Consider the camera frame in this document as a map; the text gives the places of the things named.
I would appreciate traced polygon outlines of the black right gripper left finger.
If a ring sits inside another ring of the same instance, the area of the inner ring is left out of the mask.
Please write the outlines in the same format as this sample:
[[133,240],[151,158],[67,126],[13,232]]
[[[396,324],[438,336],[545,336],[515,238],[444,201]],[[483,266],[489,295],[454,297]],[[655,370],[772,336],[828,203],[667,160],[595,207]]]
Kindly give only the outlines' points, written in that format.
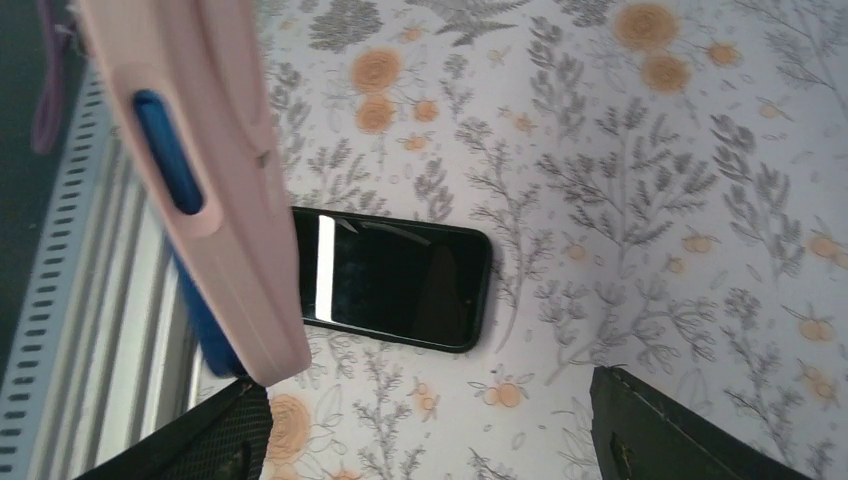
[[258,480],[273,426],[264,387],[238,379],[82,480]]

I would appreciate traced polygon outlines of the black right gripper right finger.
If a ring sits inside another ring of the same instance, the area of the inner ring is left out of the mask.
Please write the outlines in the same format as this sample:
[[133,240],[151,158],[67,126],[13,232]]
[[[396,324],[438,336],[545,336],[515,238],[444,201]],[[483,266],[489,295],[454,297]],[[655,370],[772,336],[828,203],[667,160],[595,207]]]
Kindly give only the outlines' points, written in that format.
[[601,477],[804,480],[619,367],[596,367],[591,435]]

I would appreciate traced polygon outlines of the pink phone case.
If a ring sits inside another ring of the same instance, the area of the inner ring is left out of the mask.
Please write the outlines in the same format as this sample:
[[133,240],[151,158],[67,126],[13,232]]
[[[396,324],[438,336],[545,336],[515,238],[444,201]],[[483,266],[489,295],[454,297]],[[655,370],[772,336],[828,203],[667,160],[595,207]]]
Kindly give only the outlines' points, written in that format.
[[[247,374],[305,370],[292,209],[249,1],[81,1],[82,32],[123,143],[170,240]],[[140,119],[156,95],[202,202],[177,202]]]

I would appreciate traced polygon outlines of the aluminium front rail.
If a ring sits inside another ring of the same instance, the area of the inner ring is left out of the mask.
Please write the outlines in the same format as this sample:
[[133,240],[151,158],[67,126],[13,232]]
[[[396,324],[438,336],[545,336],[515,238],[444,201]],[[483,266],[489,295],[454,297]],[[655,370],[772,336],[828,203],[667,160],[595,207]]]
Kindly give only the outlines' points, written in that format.
[[76,310],[78,359],[55,479],[115,457],[186,408],[193,344],[161,222],[114,137],[97,183]]

